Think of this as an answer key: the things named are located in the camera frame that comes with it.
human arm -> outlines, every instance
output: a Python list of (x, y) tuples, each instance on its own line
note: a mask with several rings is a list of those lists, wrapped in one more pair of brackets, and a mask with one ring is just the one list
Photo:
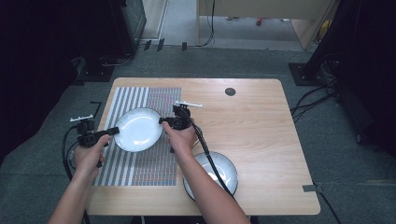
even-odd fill
[(191, 149), (196, 140), (195, 130), (173, 130), (163, 122), (170, 144), (175, 150), (176, 161), (189, 182), (192, 194), (206, 223), (249, 223), (239, 204), (207, 174), (193, 157)]
[(102, 149), (110, 140), (102, 136), (90, 148), (76, 147), (76, 172), (48, 223), (81, 223), (93, 180), (99, 174), (98, 159), (104, 161)]

table top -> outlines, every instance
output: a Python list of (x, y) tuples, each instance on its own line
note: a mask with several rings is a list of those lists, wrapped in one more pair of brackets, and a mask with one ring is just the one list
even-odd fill
[[(103, 130), (117, 87), (180, 87), (210, 151), (229, 158), (238, 173), (234, 195), (247, 215), (316, 215), (312, 185), (282, 85), (277, 79), (117, 78), (98, 130)], [(236, 91), (234, 96), (225, 93)], [(194, 154), (202, 153), (198, 144)], [(105, 216), (199, 216), (177, 167), (175, 186), (92, 186), (87, 211)]]

gray carpet floor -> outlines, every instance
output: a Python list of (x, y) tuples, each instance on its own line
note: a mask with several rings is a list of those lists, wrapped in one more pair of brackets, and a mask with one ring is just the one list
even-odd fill
[[(61, 144), (64, 132), (71, 126), (69, 120), (93, 114), (96, 105), (89, 101), (100, 101), (104, 104), (95, 119), (98, 124), (115, 78), (277, 78), (289, 106), (294, 107), (304, 93), (314, 88), (295, 86), (288, 63), (306, 63), (311, 54), (266, 49), (140, 49), (130, 62), (116, 67), (110, 82), (70, 86), (40, 131), (6, 156), (0, 169), (0, 223), (48, 220), (68, 184)], [(306, 103), (324, 93), (313, 94)], [(349, 118), (334, 98), (307, 111), (296, 129), (312, 178), (323, 187), (342, 223), (396, 223), (396, 160), (375, 146), (357, 145)], [(76, 137), (71, 133), (69, 139)], [(336, 223), (327, 204), (318, 198), (321, 211), (316, 216), (259, 217), (260, 223)], [(131, 220), (91, 217), (92, 223)]]

forearm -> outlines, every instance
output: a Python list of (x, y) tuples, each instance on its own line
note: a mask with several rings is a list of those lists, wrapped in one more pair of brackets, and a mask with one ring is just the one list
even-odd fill
[(207, 174), (194, 157), (177, 156), (206, 223), (249, 223), (239, 204)]
[(73, 177), (49, 223), (81, 223), (90, 188), (91, 182), (86, 178)]

controller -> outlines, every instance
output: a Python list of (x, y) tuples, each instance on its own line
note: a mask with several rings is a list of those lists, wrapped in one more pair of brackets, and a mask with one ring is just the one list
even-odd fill
[[(162, 124), (164, 121), (166, 121), (168, 122), (169, 126), (171, 126), (171, 128), (178, 131), (185, 130), (191, 126), (191, 112), (187, 108), (187, 105), (173, 105), (173, 112), (175, 113), (173, 118), (160, 118), (158, 123)], [(170, 152), (175, 153), (175, 150), (171, 148)]]
[[(108, 135), (114, 135), (116, 133), (119, 133), (120, 129), (118, 127), (114, 127), (111, 129), (107, 129), (106, 131), (100, 131), (97, 133), (84, 133), (82, 136), (78, 137), (78, 144), (82, 147), (93, 147), (98, 141), (99, 138), (101, 138), (103, 135), (108, 134)], [(96, 164), (97, 168), (102, 167), (102, 163), (98, 161)]]

